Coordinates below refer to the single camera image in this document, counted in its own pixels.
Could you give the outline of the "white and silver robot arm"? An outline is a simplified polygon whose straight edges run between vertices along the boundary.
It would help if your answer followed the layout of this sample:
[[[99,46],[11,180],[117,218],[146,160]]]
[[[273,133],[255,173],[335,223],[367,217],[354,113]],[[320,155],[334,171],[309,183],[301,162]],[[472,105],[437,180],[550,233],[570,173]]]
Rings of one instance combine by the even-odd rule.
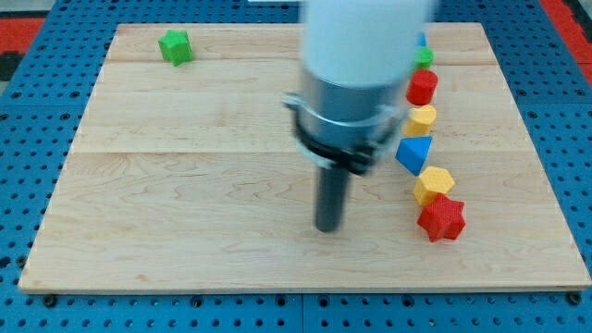
[[[402,121],[398,94],[413,69],[433,0],[308,0],[300,88],[283,98],[302,153],[327,170],[365,174]]]

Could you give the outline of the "blue block behind arm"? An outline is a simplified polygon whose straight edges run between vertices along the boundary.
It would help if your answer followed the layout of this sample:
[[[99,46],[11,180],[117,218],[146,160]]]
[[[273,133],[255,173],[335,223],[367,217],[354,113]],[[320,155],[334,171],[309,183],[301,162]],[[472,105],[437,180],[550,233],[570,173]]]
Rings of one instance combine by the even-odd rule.
[[[426,34],[422,31],[418,34],[417,45],[427,46]]]

